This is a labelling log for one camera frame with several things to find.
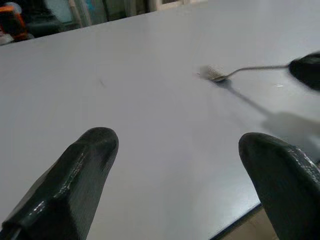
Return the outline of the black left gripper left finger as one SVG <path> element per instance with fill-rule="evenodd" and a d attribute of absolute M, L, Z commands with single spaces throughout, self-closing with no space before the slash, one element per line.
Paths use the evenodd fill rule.
<path fill-rule="evenodd" d="M 119 149 L 116 132 L 87 130 L 1 224 L 2 240 L 85 240 Z"/>

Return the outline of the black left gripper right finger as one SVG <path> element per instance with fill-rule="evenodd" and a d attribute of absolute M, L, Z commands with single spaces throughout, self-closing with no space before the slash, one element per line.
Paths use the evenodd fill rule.
<path fill-rule="evenodd" d="M 281 240 L 320 238 L 320 169 L 298 147 L 259 132 L 238 142 L 241 162 Z"/>

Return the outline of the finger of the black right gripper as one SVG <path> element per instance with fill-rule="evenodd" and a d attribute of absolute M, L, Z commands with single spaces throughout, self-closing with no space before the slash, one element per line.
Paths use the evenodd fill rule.
<path fill-rule="evenodd" d="M 294 59 L 288 65 L 289 73 L 313 91 L 320 91 L 320 52 Z"/>

